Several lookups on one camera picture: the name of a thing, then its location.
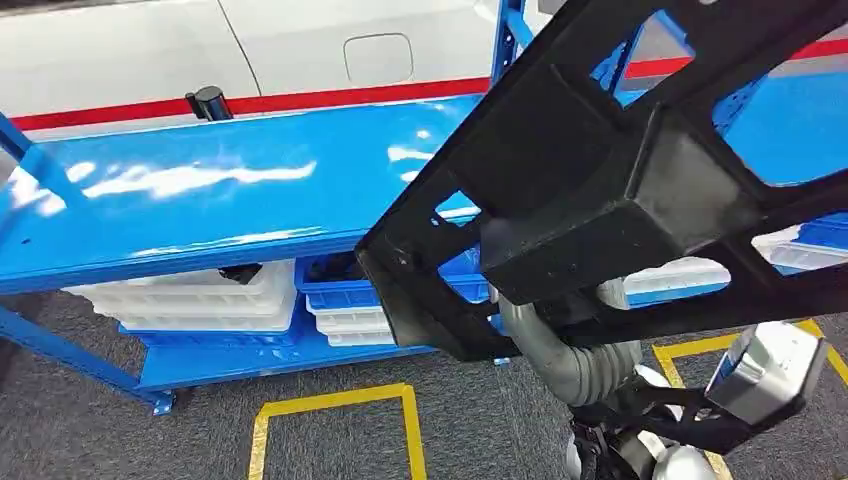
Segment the black bracket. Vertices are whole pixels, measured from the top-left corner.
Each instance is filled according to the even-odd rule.
[[[696,56],[622,107],[593,68],[658,10]],[[848,171],[791,187],[759,180],[716,132],[714,106],[848,20],[848,1],[569,0],[357,245],[400,345],[465,359],[517,354],[491,304],[436,269],[473,245],[486,279],[574,345],[848,310],[848,266],[782,276],[751,239],[848,210]],[[432,222],[462,192],[471,222]],[[687,256],[732,282],[638,310],[606,280]]]

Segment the yellow floor tape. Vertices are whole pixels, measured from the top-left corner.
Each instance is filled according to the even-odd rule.
[[[411,385],[405,383],[266,403],[259,410],[253,424],[253,446],[251,447],[250,467],[247,473],[248,480],[262,480],[262,472],[265,469],[265,447],[268,443],[269,418],[398,397],[400,397],[403,405],[403,423],[406,428],[406,445],[409,452],[409,471],[412,480],[426,480],[427,471],[424,468],[424,447],[421,444],[421,427],[418,424],[415,390]]]
[[[795,325],[818,338],[824,336],[819,326],[816,325],[816,322],[814,322],[811,318],[804,320],[803,322],[798,322]],[[663,373],[665,373],[669,383],[671,383],[671,386],[683,388],[683,378],[680,377],[677,367],[674,366],[675,358],[714,352],[717,350],[726,350],[738,336],[738,333],[733,333],[719,337],[702,338],[691,342],[675,343],[672,345],[653,345],[651,348],[653,348],[654,355],[657,357],[657,361],[663,369]],[[827,359],[830,361],[830,364],[833,365],[833,368],[836,369],[839,376],[842,377],[842,381],[848,385],[848,366],[846,366],[845,361],[841,356],[839,356],[839,353],[837,353],[833,346],[831,346],[827,351]],[[715,470],[716,475],[720,480],[733,479],[733,476],[730,475],[730,470],[727,468],[727,464],[724,462],[724,459],[721,458],[721,455],[713,452],[706,452],[706,454],[707,460],[709,460],[710,464],[713,466],[713,470]]]
[[[804,320],[796,325],[816,337],[824,336],[819,326],[812,319]],[[653,345],[652,348],[669,383],[673,387],[682,388],[684,386],[683,378],[680,377],[680,373],[674,365],[675,358],[726,350],[737,336],[738,334],[729,334],[672,345]],[[828,350],[827,358],[845,384],[848,385],[848,365],[845,364],[845,361],[832,346]],[[409,453],[409,471],[412,480],[426,480],[427,472],[424,467],[424,447],[421,443],[421,427],[418,423],[415,390],[411,385],[405,383],[266,403],[259,410],[259,414],[256,416],[256,421],[253,424],[253,446],[251,448],[250,467],[247,474],[248,480],[262,480],[262,472],[265,468],[265,447],[268,443],[268,420],[271,417],[398,397],[400,397],[403,405],[403,421],[406,428],[406,445]],[[710,461],[719,479],[733,479],[730,470],[727,468],[727,464],[720,455],[707,452],[707,459]]]

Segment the red stripe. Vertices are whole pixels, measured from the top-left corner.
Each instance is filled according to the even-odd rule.
[[[488,77],[468,78],[464,80],[390,85],[387,87],[352,88],[348,90],[290,93],[267,97],[235,98],[228,100],[227,104],[233,113],[244,114],[392,102],[416,98],[451,97],[454,95],[483,93],[488,89]]]
[[[848,53],[848,39],[824,40],[807,45],[792,56],[793,60],[824,57]],[[627,66],[625,78],[671,75],[691,61],[688,57],[663,58],[633,62]],[[308,108],[358,105],[363,103],[391,102],[417,98],[450,97],[483,93],[489,88],[489,79],[468,78],[440,82],[409,83],[385,87],[352,88],[324,92],[287,93],[266,97],[228,99],[235,114],[278,112]],[[143,118],[168,117],[191,114],[185,99],[160,100],[113,107],[73,110],[16,117],[12,122],[21,130],[72,127],[94,123],[125,122]]]
[[[86,110],[71,110],[69,112],[43,113],[15,117],[12,123],[21,130],[38,130],[41,128],[72,127],[90,123],[121,122],[139,118],[168,117],[191,113],[191,108],[184,98],[159,100],[156,102],[133,103],[114,107],[90,108]]]
[[[631,62],[624,71],[624,78],[658,77],[671,75],[691,62],[689,57],[661,58]]]
[[[848,38],[837,40],[822,40],[811,43],[795,52],[790,60],[805,58],[829,57],[848,53]],[[691,57],[660,58],[658,60],[643,60],[633,62],[624,71],[624,78],[658,77],[671,75],[691,62]]]
[[[792,55],[791,59],[801,60],[804,58],[829,57],[831,55],[841,55],[843,53],[848,53],[848,38],[822,40],[820,42],[811,43],[795,52],[795,55]]]

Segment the white plastic tray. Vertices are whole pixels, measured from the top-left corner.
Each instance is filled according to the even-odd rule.
[[[848,250],[793,242],[774,247],[768,260],[775,265],[817,270],[848,262]]]
[[[327,335],[331,347],[357,347],[362,345],[394,345],[392,332],[342,333]]]
[[[792,255],[788,252],[796,250],[798,244],[791,243],[798,238],[800,225],[789,227],[779,232],[760,235],[751,242],[763,255],[763,258],[773,264],[795,267],[782,263]],[[808,267],[795,267],[813,270],[826,265],[814,266],[813,261]],[[624,289],[628,294],[658,292],[679,288],[698,287],[727,283],[730,272],[720,263],[707,258],[684,257],[672,260],[658,268],[647,268],[628,275],[624,279]]]
[[[263,265],[247,285],[224,278],[212,269],[81,285],[65,291],[89,299],[94,311],[103,314],[146,311],[169,315],[191,309],[199,315],[208,315],[222,309],[233,312],[248,307],[274,309],[285,297],[295,294],[294,261]]]
[[[263,265],[247,285],[203,270],[66,290],[129,330],[285,331],[297,300],[292,260]]]
[[[324,335],[388,333],[391,328],[382,307],[313,309],[306,299],[306,309],[315,315],[315,327]]]

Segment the blue plastic bin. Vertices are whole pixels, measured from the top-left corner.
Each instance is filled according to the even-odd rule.
[[[835,213],[805,223],[797,241],[848,250],[848,213]]]
[[[338,282],[310,282],[307,279],[310,267],[315,262],[326,261],[327,257],[298,258],[295,263],[294,283],[297,290],[309,295],[309,304],[314,309],[376,307],[380,305],[377,291],[368,280],[345,280]],[[489,299],[486,279],[480,273],[480,251],[470,249],[439,268],[457,293],[469,302]]]
[[[148,347],[242,347],[269,346],[287,347],[294,345],[300,337],[303,325],[308,323],[306,316],[306,296],[298,294],[295,301],[292,321],[289,329],[279,332],[231,331],[231,330],[128,330],[118,326],[118,331],[132,335]]]

